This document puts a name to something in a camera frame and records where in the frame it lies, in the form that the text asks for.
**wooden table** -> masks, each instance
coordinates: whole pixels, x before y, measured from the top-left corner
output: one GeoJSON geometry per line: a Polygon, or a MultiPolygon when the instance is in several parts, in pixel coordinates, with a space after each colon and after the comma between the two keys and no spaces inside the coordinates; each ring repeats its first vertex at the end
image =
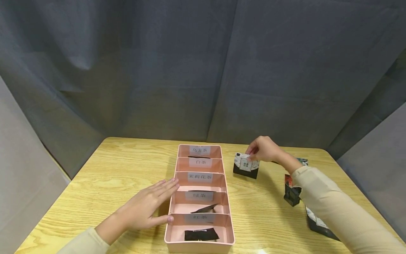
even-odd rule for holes
{"type": "MultiPolygon", "coordinates": [[[[130,138],[107,138],[86,162],[58,200],[45,214],[16,253],[56,253],[88,227],[94,227],[139,190],[175,170],[180,143],[130,138]]],[[[230,193],[236,243],[230,253],[348,253],[338,241],[310,231],[303,203],[291,207],[284,199],[284,169],[261,162],[258,179],[233,175],[236,152],[247,145],[220,144],[230,193]]],[[[399,239],[393,229],[324,150],[285,148],[296,157],[307,158],[353,200],[372,214],[399,239]]],[[[167,214],[168,202],[158,210],[167,214]]],[[[165,226],[127,232],[109,253],[168,253],[165,226]]]]}

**black tea packet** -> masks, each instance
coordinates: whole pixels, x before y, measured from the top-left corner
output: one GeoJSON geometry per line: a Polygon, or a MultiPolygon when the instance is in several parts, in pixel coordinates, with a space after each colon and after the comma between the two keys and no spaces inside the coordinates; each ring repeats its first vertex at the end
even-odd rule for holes
{"type": "Polygon", "coordinates": [[[248,161],[249,156],[249,154],[239,152],[235,154],[233,173],[256,179],[259,170],[259,161],[248,161]]]}
{"type": "Polygon", "coordinates": [[[307,216],[307,225],[309,226],[311,231],[316,233],[325,235],[331,239],[340,241],[338,237],[327,227],[324,222],[317,217],[309,208],[306,208],[306,216],[307,216]]]}
{"type": "Polygon", "coordinates": [[[216,205],[218,205],[218,204],[219,204],[219,203],[217,203],[217,204],[212,204],[212,205],[210,205],[210,206],[206,206],[206,207],[200,208],[199,210],[194,211],[194,212],[191,212],[191,213],[215,213],[214,207],[216,207],[216,205]]]}
{"type": "Polygon", "coordinates": [[[215,241],[220,239],[214,228],[185,230],[185,241],[215,241]]]}

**paper label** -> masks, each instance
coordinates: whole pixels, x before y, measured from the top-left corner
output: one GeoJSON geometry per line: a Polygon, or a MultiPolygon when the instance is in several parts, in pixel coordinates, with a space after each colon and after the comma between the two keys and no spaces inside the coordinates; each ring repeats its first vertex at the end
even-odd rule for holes
{"type": "Polygon", "coordinates": [[[189,158],[189,167],[212,167],[212,159],[189,158]]]}
{"type": "Polygon", "coordinates": [[[215,213],[191,213],[185,214],[185,223],[214,223],[215,218],[215,213]]]}
{"type": "Polygon", "coordinates": [[[186,200],[213,201],[214,191],[187,191],[186,200]]]}
{"type": "Polygon", "coordinates": [[[236,153],[234,157],[234,164],[244,171],[251,172],[259,168],[259,161],[248,161],[249,154],[236,153]]]}
{"type": "Polygon", "coordinates": [[[245,158],[241,158],[240,169],[244,171],[251,172],[252,162],[248,161],[245,158]]]}
{"type": "Polygon", "coordinates": [[[191,145],[189,147],[190,155],[210,155],[210,146],[209,145],[191,145]]]}
{"type": "Polygon", "coordinates": [[[212,182],[213,174],[188,172],[188,182],[212,182]]]}
{"type": "Polygon", "coordinates": [[[319,217],[316,217],[316,225],[323,227],[323,228],[328,228],[328,226],[322,221],[319,217]]]}
{"type": "Polygon", "coordinates": [[[323,228],[328,228],[328,226],[324,223],[324,221],[322,221],[319,217],[317,217],[309,208],[306,207],[306,213],[307,216],[316,222],[317,226],[323,227],[323,228]]]}

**gray backdrop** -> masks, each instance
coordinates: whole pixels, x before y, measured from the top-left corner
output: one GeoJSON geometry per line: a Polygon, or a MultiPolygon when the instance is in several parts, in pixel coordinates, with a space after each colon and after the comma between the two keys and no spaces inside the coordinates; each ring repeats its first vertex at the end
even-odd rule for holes
{"type": "Polygon", "coordinates": [[[70,177],[107,136],[269,135],[285,146],[331,144],[338,158],[362,137],[351,116],[406,46],[405,6],[3,0],[0,75],[70,177]]]}

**finger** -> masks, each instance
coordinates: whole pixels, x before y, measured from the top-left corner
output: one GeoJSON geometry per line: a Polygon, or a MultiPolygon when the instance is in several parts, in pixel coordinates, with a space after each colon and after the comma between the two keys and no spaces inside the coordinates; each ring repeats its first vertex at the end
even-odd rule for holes
{"type": "Polygon", "coordinates": [[[247,150],[245,151],[246,154],[250,154],[254,148],[258,147],[257,139],[251,142],[251,144],[248,146],[247,150]]]}
{"type": "Polygon", "coordinates": [[[177,191],[177,189],[179,189],[179,184],[176,184],[172,188],[168,189],[166,192],[162,193],[162,195],[158,198],[158,204],[161,205],[165,200],[170,198],[172,194],[177,191]]]}
{"type": "Polygon", "coordinates": [[[258,147],[255,147],[255,148],[251,151],[250,155],[256,154],[257,152],[259,152],[259,148],[258,148],[258,147]]]}
{"type": "Polygon", "coordinates": [[[159,216],[159,217],[151,217],[149,219],[148,226],[149,226],[149,228],[152,228],[152,227],[155,227],[158,225],[166,224],[168,222],[173,222],[172,216],[163,215],[163,216],[159,216]]]}
{"type": "Polygon", "coordinates": [[[166,182],[166,180],[163,179],[163,180],[161,180],[161,181],[159,181],[159,182],[157,182],[157,183],[151,185],[150,187],[147,187],[147,189],[153,189],[153,188],[155,188],[155,187],[160,186],[161,184],[163,184],[163,183],[165,183],[165,182],[166,182]]]}
{"type": "Polygon", "coordinates": [[[170,181],[170,182],[167,182],[167,184],[164,184],[164,185],[162,185],[160,188],[156,189],[155,194],[156,194],[157,196],[161,196],[161,195],[162,195],[163,193],[165,193],[167,190],[169,190],[169,189],[171,189],[172,187],[174,187],[174,186],[177,184],[178,181],[179,181],[178,179],[175,179],[175,180],[172,180],[172,181],[170,181]]]}
{"type": "Polygon", "coordinates": [[[162,183],[160,185],[157,185],[156,187],[152,188],[151,190],[155,192],[156,190],[162,188],[163,186],[170,184],[173,180],[175,180],[175,179],[174,178],[169,179],[169,180],[165,181],[164,183],[162,183]]]}
{"type": "Polygon", "coordinates": [[[258,156],[256,154],[252,154],[248,157],[249,161],[259,161],[258,156]]]}

